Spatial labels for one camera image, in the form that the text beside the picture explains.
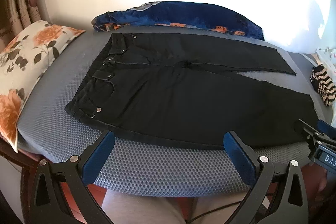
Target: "floral pillow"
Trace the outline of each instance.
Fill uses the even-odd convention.
[[[16,152],[16,123],[31,91],[66,46],[83,32],[40,20],[0,53],[0,133]]]

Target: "pillow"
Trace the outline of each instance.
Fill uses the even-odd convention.
[[[112,31],[124,25],[164,25],[199,28],[264,40],[263,30],[251,20],[214,4],[156,1],[126,11],[106,12],[92,20],[96,31]]]
[[[0,53],[0,133],[16,152],[16,122],[31,91],[66,46],[83,32],[39,20]]]

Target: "blue gripper pad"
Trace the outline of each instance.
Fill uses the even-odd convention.
[[[229,132],[224,135],[223,145],[243,182],[247,185],[253,186],[257,180],[256,169],[240,145],[236,142],[235,138]]]
[[[114,148],[114,143],[114,134],[112,131],[109,131],[83,165],[82,181],[85,186],[95,182],[100,170]]]
[[[324,134],[326,134],[329,138],[336,138],[336,128],[327,124],[325,121],[319,120],[317,122],[317,128],[321,130]]]

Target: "bed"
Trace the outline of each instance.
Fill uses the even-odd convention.
[[[309,76],[313,57],[286,52],[265,41],[200,29],[165,26],[125,26],[114,32],[178,32],[211,35],[242,40],[273,47],[296,72],[286,75],[276,72],[240,72],[257,80],[310,94],[319,119],[332,119],[331,107],[326,107],[313,90]],[[80,155],[100,132],[70,117],[64,110],[73,98],[92,61],[109,40],[111,32],[89,30],[76,38],[46,71],[30,95],[18,121],[19,148],[43,154],[52,162]],[[306,143],[258,149],[272,161],[287,163],[296,159],[301,166],[308,163]],[[246,190],[227,154],[222,150],[191,150],[162,147],[116,138],[115,147],[102,168],[95,184],[136,195],[206,196]]]

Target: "black and white striped knit item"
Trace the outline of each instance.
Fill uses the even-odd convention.
[[[313,68],[310,82],[314,90],[320,94],[325,105],[330,106],[335,100],[336,86],[333,84],[332,79],[323,65]]]

